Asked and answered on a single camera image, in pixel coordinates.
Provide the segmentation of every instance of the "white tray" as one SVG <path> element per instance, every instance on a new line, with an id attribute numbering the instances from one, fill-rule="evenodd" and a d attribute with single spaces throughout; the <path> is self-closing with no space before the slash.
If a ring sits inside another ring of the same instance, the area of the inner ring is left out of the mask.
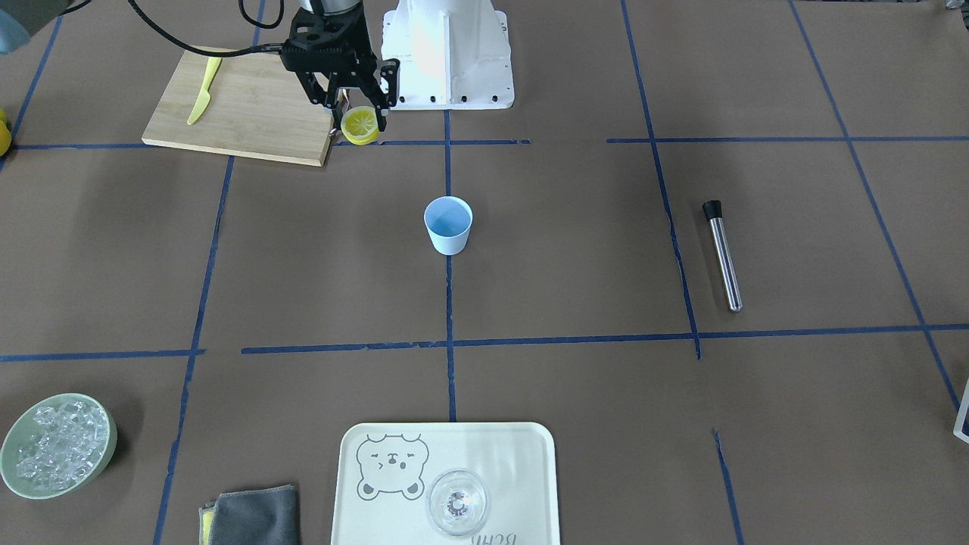
<path id="1" fill-rule="evenodd" d="M 452 469 L 477 474 L 487 489 L 484 526 L 471 535 L 446 535 L 428 514 L 432 484 Z M 469 539 L 472 545 L 559 545 L 555 445 L 545 427 L 358 424 L 343 435 L 332 545 Z"/>

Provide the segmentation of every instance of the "cutting board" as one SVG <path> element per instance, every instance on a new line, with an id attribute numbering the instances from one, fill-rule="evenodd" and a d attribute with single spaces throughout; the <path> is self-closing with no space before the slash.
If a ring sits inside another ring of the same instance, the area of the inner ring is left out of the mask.
<path id="1" fill-rule="evenodd" d="M 333 117 L 322 106 L 310 104 L 296 75 L 283 68 L 278 55 L 223 59 L 209 87 L 208 108 L 194 125 L 187 124 L 206 61 L 207 57 L 185 51 L 144 129 L 143 142 L 323 166 Z M 326 86 L 322 78 L 320 83 Z"/>

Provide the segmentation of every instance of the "blue cup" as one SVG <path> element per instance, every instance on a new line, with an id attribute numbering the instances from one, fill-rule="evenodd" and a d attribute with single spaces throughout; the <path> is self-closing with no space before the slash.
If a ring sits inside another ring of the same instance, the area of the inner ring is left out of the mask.
<path id="1" fill-rule="evenodd" d="M 438 197 L 424 210 L 430 241 L 444 255 L 455 255 L 464 249 L 473 220 L 471 207 L 457 197 Z"/>

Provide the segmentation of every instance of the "black cap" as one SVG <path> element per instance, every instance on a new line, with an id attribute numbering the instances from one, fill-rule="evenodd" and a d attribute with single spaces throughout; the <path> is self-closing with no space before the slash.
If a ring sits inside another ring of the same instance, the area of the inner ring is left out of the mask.
<path id="1" fill-rule="evenodd" d="M 724 212 L 720 208 L 720 201 L 707 201 L 703 203 L 703 215 L 706 216 L 706 221 L 715 217 L 723 217 Z"/>

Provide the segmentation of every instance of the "yellow lemon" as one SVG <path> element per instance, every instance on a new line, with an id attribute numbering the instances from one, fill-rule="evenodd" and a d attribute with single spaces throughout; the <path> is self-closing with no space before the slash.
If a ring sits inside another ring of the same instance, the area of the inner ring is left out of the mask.
<path id="1" fill-rule="evenodd" d="M 10 149 L 11 139 L 10 129 L 7 128 L 7 114 L 0 110 L 0 156 L 3 156 Z"/>
<path id="2" fill-rule="evenodd" d="M 343 114 L 340 130 L 351 143 L 366 145 L 377 140 L 377 112 L 371 106 L 357 106 Z"/>

